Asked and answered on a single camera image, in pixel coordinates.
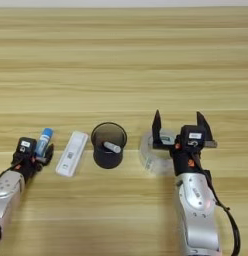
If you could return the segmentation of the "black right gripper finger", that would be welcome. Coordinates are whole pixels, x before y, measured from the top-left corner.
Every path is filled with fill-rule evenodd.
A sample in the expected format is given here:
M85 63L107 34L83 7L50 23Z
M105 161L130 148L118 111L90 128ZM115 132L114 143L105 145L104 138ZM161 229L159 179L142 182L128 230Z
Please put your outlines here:
M152 124L153 148L172 150L174 148L175 138L171 133L161 133L161 128L160 112L156 111Z
M213 135L211 132L211 128L210 128L206 118L204 117L204 115L201 112L197 111L196 118L197 118L197 128L199 131L202 132L204 140L212 141Z

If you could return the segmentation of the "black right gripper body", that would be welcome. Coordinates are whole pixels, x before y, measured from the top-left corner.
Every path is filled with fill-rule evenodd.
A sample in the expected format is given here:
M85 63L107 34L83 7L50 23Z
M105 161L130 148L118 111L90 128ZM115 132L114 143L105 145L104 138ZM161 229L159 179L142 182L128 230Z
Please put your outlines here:
M202 140L198 141L198 145L189 145L191 142L187 136L179 134L176 137L174 149L171 156L174 164L174 172L176 176L184 173L204 173L201 166L201 151L204 147L216 148L217 142L213 135L206 135Z

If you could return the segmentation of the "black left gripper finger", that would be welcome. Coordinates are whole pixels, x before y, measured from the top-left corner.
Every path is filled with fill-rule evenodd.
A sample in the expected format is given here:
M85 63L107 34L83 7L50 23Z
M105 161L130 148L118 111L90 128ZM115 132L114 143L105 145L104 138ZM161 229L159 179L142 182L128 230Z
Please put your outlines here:
M52 160L54 153L54 144L51 144L48 146L46 152L45 152L45 157L44 157L44 163L49 164Z

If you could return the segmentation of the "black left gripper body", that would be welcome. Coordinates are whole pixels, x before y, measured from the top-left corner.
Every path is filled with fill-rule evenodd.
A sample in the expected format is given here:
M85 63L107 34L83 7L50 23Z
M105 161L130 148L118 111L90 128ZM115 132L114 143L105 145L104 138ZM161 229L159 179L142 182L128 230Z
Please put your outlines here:
M42 168L43 164L31 155L18 152L13 154L10 170L21 173L25 182L41 171Z

